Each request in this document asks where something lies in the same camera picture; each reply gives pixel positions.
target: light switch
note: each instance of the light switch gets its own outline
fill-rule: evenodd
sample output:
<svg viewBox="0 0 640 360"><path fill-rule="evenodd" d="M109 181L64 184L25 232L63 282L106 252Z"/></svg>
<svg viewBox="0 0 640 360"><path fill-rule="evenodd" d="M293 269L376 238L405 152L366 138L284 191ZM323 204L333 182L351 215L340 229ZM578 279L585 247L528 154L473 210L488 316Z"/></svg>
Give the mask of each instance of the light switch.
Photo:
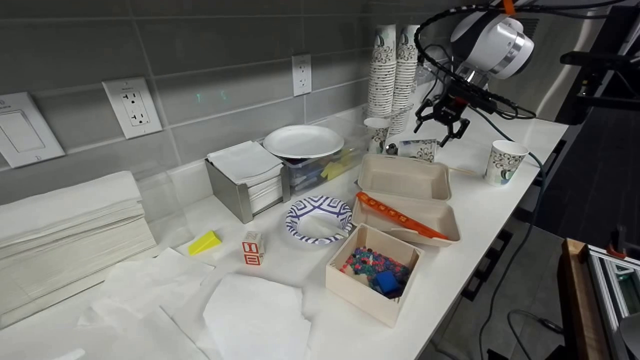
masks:
<svg viewBox="0 0 640 360"><path fill-rule="evenodd" d="M0 113L0 129L17 152L44 149L44 144L22 111Z"/></svg>
<svg viewBox="0 0 640 360"><path fill-rule="evenodd" d="M26 92L0 95L0 152L13 168L65 154Z"/></svg>

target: napkin dispenser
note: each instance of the napkin dispenser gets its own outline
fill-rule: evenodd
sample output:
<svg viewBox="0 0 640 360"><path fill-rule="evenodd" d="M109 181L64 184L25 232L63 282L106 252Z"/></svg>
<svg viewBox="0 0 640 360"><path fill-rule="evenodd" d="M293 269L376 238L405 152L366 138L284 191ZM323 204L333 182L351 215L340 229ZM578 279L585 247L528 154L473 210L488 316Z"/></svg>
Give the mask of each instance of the napkin dispenser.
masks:
<svg viewBox="0 0 640 360"><path fill-rule="evenodd" d="M280 169L280 177L282 179L282 197L273 201L265 208L253 212L251 209L251 200L249 196L249 187L246 184L235 184L222 171L216 168L209 159L205 159L207 173L215 195L227 209L238 218L243 224L253 220L253 217L271 208L281 202L287 202L291 199L291 189L289 187L289 172L287 167Z"/></svg>

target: blue patterned paper bowl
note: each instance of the blue patterned paper bowl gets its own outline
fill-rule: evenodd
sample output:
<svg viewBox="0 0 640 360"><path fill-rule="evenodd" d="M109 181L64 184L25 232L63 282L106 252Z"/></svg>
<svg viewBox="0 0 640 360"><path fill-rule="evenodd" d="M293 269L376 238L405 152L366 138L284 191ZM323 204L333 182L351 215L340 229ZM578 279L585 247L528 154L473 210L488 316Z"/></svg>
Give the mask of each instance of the blue patterned paper bowl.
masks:
<svg viewBox="0 0 640 360"><path fill-rule="evenodd" d="M311 196L296 201L285 218L285 226L287 230L298 240L311 244L328 244L342 239L341 235L333 235L327 237L315 238L308 236L310 234L301 234L298 232L300 225L304 222L305 217L317 216L324 219L332 220L336 227L342 228L344 231L350 231L353 227L351 223L351 209L341 200L328 196Z"/></svg>

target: white paper plate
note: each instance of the white paper plate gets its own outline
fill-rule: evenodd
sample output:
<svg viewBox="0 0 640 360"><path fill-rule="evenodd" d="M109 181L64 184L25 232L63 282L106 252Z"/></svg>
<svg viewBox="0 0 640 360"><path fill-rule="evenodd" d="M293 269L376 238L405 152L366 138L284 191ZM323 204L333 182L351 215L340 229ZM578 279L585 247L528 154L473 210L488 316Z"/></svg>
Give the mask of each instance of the white paper plate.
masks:
<svg viewBox="0 0 640 360"><path fill-rule="evenodd" d="M344 139L322 126L291 125L273 131L263 146L271 154L283 158L321 158L339 151Z"/></svg>

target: white countertop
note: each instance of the white countertop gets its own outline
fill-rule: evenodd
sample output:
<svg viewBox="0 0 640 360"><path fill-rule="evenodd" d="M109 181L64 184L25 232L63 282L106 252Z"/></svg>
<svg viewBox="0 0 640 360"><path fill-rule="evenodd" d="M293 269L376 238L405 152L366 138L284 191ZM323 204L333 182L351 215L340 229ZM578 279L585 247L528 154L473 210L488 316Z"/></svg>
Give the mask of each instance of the white countertop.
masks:
<svg viewBox="0 0 640 360"><path fill-rule="evenodd" d="M421 246L425 261L414 270L417 277L393 329L324 287L324 267L342 241L322 246L293 239L284 228L284 216L298 197L269 209L246 225L215 197L187 207L185 215L192 231L202 234L214 230L223 245L196 256L216 269L189 303L188 312L178 314L174 320L179 325L191 324L193 332L201 331L204 326L201 314L215 285L225 273L239 272L303 288L303 314L312 322L308 342L311 359L415 359L538 173L535 162L527 158L507 186L496 188L486 184L480 174L484 172L491 143L501 137L474 112L467 111L464 116L471 120L465 136L450 141L436 154L436 161L476 173L452 170L450 174L452 197L448 203L456 214L461 240L443 249ZM541 161L547 159L567 128L537 119L490 118L515 141L528 146ZM409 127L403 139L442 139L445 134L444 126L432 120L416 135L412 133L413 124ZM353 204L358 170L359 167L354 168L304 196L330 195ZM244 264L240 242L249 230L260 231L266 238L262 266ZM78 294L1 331L0 347L19 346L20 340L73 327L95 290Z"/></svg>

